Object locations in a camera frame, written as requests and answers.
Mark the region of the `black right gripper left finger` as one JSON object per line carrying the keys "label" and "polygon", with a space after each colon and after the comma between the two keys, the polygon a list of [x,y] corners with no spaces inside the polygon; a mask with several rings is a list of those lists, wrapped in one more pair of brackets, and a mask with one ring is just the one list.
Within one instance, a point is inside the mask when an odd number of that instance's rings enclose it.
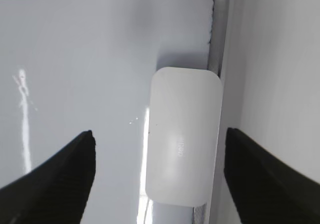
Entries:
{"label": "black right gripper left finger", "polygon": [[96,141],[83,131],[0,190],[2,224],[79,224],[96,175]]}

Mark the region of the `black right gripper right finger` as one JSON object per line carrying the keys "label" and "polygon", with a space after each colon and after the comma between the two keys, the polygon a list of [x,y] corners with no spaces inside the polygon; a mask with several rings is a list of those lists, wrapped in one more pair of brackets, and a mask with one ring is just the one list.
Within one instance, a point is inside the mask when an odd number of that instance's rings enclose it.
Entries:
{"label": "black right gripper right finger", "polygon": [[320,185],[237,128],[226,132],[224,177],[243,224],[320,222]]}

